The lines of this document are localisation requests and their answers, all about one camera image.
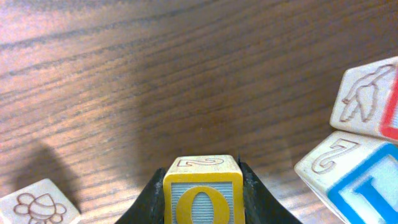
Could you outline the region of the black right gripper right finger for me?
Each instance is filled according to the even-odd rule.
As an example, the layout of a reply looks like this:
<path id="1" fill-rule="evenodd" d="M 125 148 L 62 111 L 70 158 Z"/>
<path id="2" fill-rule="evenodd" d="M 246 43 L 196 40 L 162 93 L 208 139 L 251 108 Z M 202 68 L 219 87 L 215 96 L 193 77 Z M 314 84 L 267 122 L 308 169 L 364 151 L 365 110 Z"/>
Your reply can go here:
<path id="1" fill-rule="evenodd" d="M 247 224 L 302 224 L 271 194 L 245 162 L 238 161 L 243 173 L 243 200 Z"/>

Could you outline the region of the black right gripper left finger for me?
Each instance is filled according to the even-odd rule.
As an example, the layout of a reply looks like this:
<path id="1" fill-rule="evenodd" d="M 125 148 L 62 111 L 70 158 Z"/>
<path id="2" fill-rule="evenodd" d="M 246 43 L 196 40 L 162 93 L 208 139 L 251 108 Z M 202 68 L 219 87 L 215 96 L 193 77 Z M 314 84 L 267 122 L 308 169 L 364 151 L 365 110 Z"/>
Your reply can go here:
<path id="1" fill-rule="evenodd" d="M 155 171 L 134 203 L 115 224 L 164 224 L 165 196 L 162 183 L 165 173 L 164 168 Z"/>

